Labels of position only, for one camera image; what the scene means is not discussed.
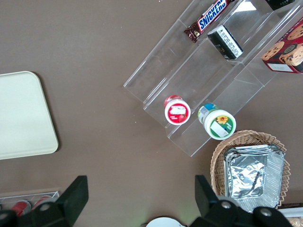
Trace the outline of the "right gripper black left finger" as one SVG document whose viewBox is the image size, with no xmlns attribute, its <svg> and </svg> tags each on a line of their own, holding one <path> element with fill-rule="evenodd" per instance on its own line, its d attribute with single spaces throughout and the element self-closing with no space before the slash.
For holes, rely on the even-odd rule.
<svg viewBox="0 0 303 227">
<path fill-rule="evenodd" d="M 89 199 L 88 179 L 78 176 L 56 198 L 43 195 L 34 205 L 25 199 L 0 205 L 2 227 L 72 227 Z"/>
</svg>

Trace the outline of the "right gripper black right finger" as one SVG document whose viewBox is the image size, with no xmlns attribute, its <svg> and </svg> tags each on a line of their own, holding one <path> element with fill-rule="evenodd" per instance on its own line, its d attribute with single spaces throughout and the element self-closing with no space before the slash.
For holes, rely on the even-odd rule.
<svg viewBox="0 0 303 227">
<path fill-rule="evenodd" d="M 192 227 L 290 227 L 282 213 L 274 208 L 257 207 L 246 212 L 232 201 L 218 199 L 204 175 L 195 176 L 195 200 L 201 216 Z"/>
</svg>

